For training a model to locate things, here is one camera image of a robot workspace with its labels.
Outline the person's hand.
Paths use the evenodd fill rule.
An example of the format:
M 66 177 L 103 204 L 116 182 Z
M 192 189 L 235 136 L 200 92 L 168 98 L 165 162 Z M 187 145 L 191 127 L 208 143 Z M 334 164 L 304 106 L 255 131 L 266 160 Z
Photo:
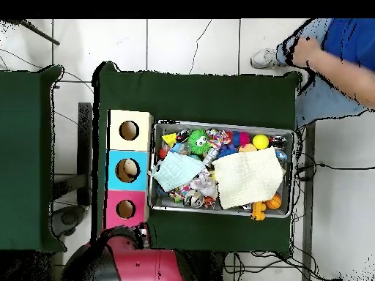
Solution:
M 294 48 L 292 62 L 298 67 L 315 68 L 316 62 L 321 58 L 323 51 L 319 42 L 310 37 L 298 39 Z

